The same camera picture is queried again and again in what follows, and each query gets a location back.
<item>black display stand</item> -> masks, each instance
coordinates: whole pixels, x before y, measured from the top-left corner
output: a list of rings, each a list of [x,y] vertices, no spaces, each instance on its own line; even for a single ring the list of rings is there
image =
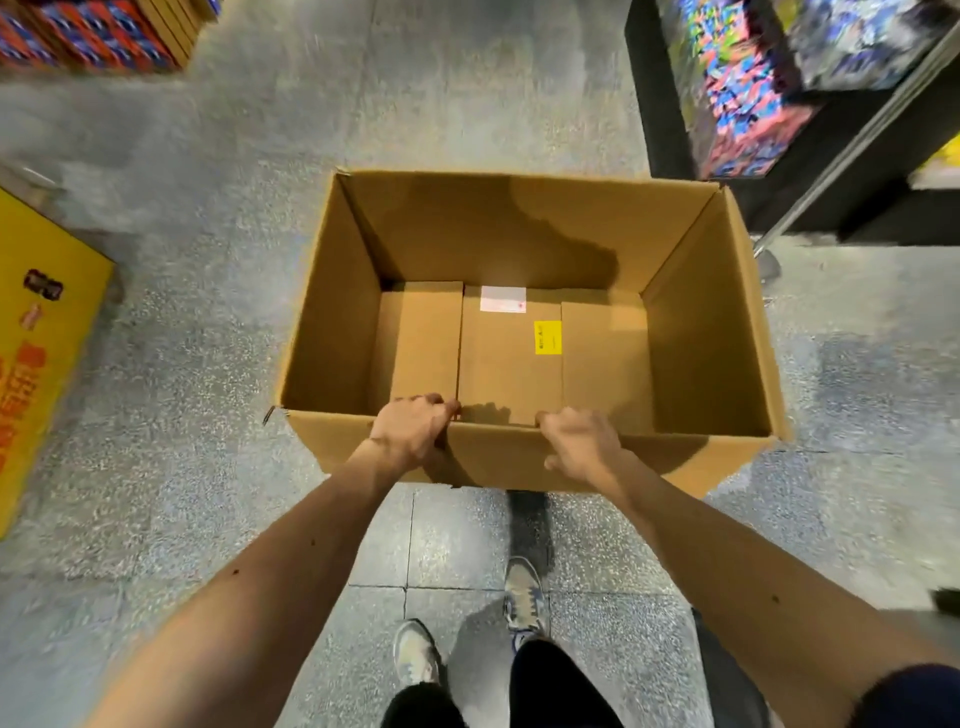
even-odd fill
[[[951,228],[934,232],[936,220],[956,218],[953,190],[910,190],[906,179],[960,131],[960,57],[856,158],[791,230],[838,231],[841,240],[903,242],[947,240]],[[882,219],[868,227],[889,210]],[[909,229],[912,219],[917,226]]]
[[[624,35],[650,173],[653,177],[694,180],[695,165],[654,0],[633,1]],[[712,181],[731,189],[750,232],[767,232],[886,103],[890,94],[890,91],[854,91],[805,93],[794,97],[821,103],[822,107],[770,173],[760,178]]]
[[[911,189],[896,180],[855,210],[839,231],[844,242],[960,245],[960,189]]]

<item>speckled gray floor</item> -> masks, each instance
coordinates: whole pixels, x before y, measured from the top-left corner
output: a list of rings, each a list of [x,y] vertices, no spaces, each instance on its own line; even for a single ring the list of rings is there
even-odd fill
[[[0,158],[67,190],[119,264],[0,544],[4,728],[76,724],[153,628],[321,477],[263,427],[336,164],[640,176],[626,0],[228,0],[190,72],[0,87]],[[776,248],[768,310],[798,439],[709,498],[883,607],[960,585],[960,249]],[[692,619],[594,497],[398,487],[283,726],[372,725],[389,643],[437,633],[475,728],[502,725],[508,554],[627,724],[709,726]]]

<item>yellow label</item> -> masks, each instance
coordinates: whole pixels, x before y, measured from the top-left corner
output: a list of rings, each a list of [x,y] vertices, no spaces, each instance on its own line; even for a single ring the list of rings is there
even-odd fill
[[[564,353],[562,323],[560,321],[535,321],[534,348],[537,353]]]

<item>sneaker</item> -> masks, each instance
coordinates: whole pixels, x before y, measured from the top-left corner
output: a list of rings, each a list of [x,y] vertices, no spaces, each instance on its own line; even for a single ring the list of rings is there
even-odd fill
[[[418,683],[440,684],[440,653],[419,619],[407,619],[396,630],[394,666],[404,687]]]
[[[503,592],[503,615],[516,654],[527,640],[550,634],[546,600],[533,564],[522,556],[512,557],[507,564]]]

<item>person's right hand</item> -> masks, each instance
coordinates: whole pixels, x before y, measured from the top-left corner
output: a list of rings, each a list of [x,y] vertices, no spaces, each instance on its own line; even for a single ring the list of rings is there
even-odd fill
[[[537,425],[557,451],[555,455],[547,455],[543,466],[548,471],[582,480],[597,490],[604,490],[618,464],[633,455],[620,447],[616,430],[600,412],[573,407],[564,407],[559,412],[539,412]]]

